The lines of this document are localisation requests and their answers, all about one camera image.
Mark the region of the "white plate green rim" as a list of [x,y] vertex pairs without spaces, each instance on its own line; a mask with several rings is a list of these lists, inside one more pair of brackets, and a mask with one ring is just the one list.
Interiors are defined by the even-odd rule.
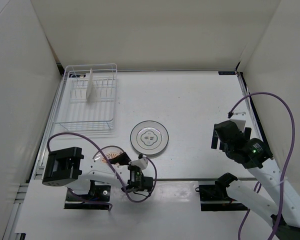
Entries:
[[140,154],[156,156],[168,146],[168,130],[159,122],[146,120],[138,123],[130,133],[130,143]]

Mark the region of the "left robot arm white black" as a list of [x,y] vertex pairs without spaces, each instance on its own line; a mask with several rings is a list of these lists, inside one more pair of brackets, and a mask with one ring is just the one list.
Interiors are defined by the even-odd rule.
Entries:
[[143,170],[149,161],[145,158],[131,160],[126,152],[110,155],[110,164],[99,152],[94,159],[84,159],[82,149],[70,147],[48,154],[42,184],[49,187],[67,187],[83,200],[95,194],[92,183],[111,185],[127,192],[153,190],[154,178],[145,176]]

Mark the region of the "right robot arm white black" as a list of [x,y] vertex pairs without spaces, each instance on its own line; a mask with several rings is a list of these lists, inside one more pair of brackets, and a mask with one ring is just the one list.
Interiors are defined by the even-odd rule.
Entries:
[[283,170],[279,169],[269,147],[258,138],[246,137],[231,120],[215,124],[214,134],[224,145],[225,155],[248,170],[272,200],[246,187],[231,173],[215,181],[216,197],[241,202],[267,222],[278,239],[300,240],[300,195],[281,176]]

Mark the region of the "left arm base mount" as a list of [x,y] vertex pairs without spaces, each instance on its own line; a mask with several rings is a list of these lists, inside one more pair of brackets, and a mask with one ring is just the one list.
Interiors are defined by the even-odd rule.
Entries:
[[71,188],[67,189],[64,209],[67,210],[106,210],[110,211],[111,186],[90,181],[90,189],[86,194],[78,194]]

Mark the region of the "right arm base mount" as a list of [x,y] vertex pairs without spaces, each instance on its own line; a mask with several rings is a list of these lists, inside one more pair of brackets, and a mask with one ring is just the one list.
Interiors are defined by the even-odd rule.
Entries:
[[233,212],[246,211],[248,208],[234,198],[228,196],[226,188],[238,178],[225,173],[214,183],[199,184],[195,192],[199,193],[200,210],[202,212]]

